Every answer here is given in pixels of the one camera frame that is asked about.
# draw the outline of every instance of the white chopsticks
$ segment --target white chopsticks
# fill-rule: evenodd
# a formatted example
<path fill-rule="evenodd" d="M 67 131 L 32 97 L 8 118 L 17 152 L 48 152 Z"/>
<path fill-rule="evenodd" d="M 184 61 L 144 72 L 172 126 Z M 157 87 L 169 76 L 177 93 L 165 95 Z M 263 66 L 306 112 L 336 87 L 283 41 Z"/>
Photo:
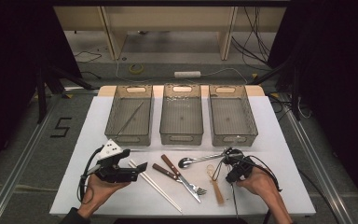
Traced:
<path fill-rule="evenodd" d="M 135 168 L 137 165 L 135 163 L 135 161 L 130 160 L 129 162 L 130 167 Z M 182 213 L 182 208 L 179 207 L 179 205 L 177 205 L 173 199 L 170 198 L 170 196 L 168 196 L 167 193 L 164 192 L 164 190 L 162 190 L 157 184 L 156 182 L 153 181 L 152 178 L 150 178 L 149 175 L 146 174 L 146 172 L 142 172 L 140 173 L 141 177 L 144 178 L 145 181 L 147 181 L 147 183 L 149 183 L 156 191 L 158 191 L 158 193 L 160 193 L 168 202 L 170 202 L 179 212 Z"/>

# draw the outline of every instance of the spoon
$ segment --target spoon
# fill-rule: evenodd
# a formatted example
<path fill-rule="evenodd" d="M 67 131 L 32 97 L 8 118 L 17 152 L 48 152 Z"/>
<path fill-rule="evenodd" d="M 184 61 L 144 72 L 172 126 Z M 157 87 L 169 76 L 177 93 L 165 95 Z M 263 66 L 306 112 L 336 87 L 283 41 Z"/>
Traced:
<path fill-rule="evenodd" d="M 186 168 L 193 162 L 208 161 L 208 160 L 213 160 L 213 159 L 220 158 L 220 157 L 224 157 L 224 154 L 215 154 L 212 156 L 206 156 L 206 157 L 201 157 L 201 158 L 197 158 L 197 159 L 186 157 L 186 158 L 182 158 L 178 162 L 178 166 L 180 168 Z"/>

